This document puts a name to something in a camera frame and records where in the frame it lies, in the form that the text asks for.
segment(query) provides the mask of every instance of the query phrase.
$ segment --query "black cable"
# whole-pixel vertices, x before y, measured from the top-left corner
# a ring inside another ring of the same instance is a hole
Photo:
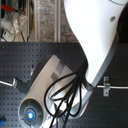
[[[85,79],[85,72],[87,70],[87,67],[88,67],[88,64],[87,64],[87,60],[84,61],[83,65],[77,70],[77,72],[74,72],[74,73],[71,73],[71,74],[68,74],[66,76],[63,76],[61,78],[59,78],[58,80],[56,80],[55,82],[53,82],[49,87],[48,89],[46,90],[46,93],[44,95],[44,106],[45,106],[45,109],[46,111],[48,112],[49,115],[51,115],[53,117],[52,119],[52,122],[51,122],[51,125],[50,125],[50,128],[52,128],[52,125],[53,125],[53,122],[55,120],[55,118],[59,118],[59,117],[62,117],[64,115],[66,115],[66,118],[65,118],[65,121],[64,121],[64,125],[63,125],[63,128],[66,127],[66,123],[68,121],[68,117],[69,116],[72,116],[72,117],[76,117],[80,111],[81,111],[81,107],[82,107],[82,93],[81,93],[81,88],[82,88],[82,84],[84,84],[85,88],[88,90],[88,91],[93,91],[94,88],[92,85],[90,85],[86,79]],[[62,87],[61,89],[59,89],[58,91],[56,91],[51,97],[50,97],[50,100],[52,100],[53,102],[54,101],[60,101],[60,104],[58,105],[58,107],[56,108],[56,112],[55,114],[52,114],[49,110],[48,110],[48,107],[47,107],[47,104],[46,104],[46,97],[47,97],[47,94],[48,92],[51,90],[51,88],[53,88],[53,86],[60,82],[61,80],[63,79],[66,79],[67,77],[71,77],[71,76],[75,76],[73,80],[71,80],[68,84],[66,84],[64,87]],[[68,90],[68,92],[65,94],[64,97],[62,98],[58,98],[58,99],[54,99],[54,97],[56,95],[58,95],[59,93],[61,93],[63,90],[69,88],[70,89]],[[74,99],[75,99],[75,96],[76,96],[76,93],[77,93],[77,90],[79,90],[79,107],[78,107],[78,110],[76,111],[75,114],[72,114],[71,113],[71,109],[72,109],[72,105],[73,105],[73,102],[74,102]],[[60,107],[63,103],[66,103],[66,109],[62,112],[62,113],[59,113],[60,111]]]
[[[22,36],[22,39],[23,39],[23,42],[25,42],[25,39],[24,39],[24,36],[23,36],[23,33],[22,33],[22,31],[21,31],[21,36]]]
[[[5,40],[3,37],[1,37],[1,39],[3,39],[5,42],[8,42],[7,40]]]
[[[13,39],[13,41],[12,41],[12,42],[14,42],[14,41],[15,41],[15,39],[16,39],[16,36],[14,36],[14,39]]]

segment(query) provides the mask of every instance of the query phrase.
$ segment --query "pegboard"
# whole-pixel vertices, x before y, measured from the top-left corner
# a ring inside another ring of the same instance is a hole
[[[73,71],[85,57],[77,43],[0,43],[0,80],[12,83],[13,77],[18,77],[27,82],[31,68],[53,54]],[[104,76],[110,77],[112,85],[128,86],[128,44],[118,45]],[[16,89],[0,84],[0,117],[7,119],[2,128],[22,128],[17,108],[24,96]],[[85,113],[79,119],[69,120],[67,128],[127,128],[127,108],[128,90],[110,90],[110,96],[106,98],[103,89],[96,89]]]

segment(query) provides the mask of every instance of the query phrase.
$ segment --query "white casing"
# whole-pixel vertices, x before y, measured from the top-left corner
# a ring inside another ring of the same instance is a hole
[[[48,118],[48,113],[44,106],[44,94],[46,92],[46,89],[54,82],[51,76],[55,71],[59,62],[60,60],[56,56],[52,56],[50,58],[50,60],[47,62],[47,64],[44,66],[44,68],[41,70],[36,80],[32,84],[29,92],[27,93],[27,95],[19,105],[18,116],[19,116],[20,106],[22,105],[22,103],[27,99],[34,99],[41,105],[43,110],[42,125],[46,122]],[[48,109],[50,110],[52,106],[52,102],[48,97],[47,97],[47,105],[48,105]]]
[[[125,5],[110,0],[64,0],[64,6],[69,25],[88,60],[85,77],[92,83],[109,53]]]
[[[124,5],[128,2],[127,0],[110,0],[110,1],[115,2],[117,4],[124,4]]]

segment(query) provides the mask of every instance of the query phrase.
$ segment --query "glowing blue light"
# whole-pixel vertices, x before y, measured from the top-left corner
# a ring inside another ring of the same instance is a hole
[[[29,119],[32,119],[33,118],[33,114],[31,112],[28,114],[28,118]]]

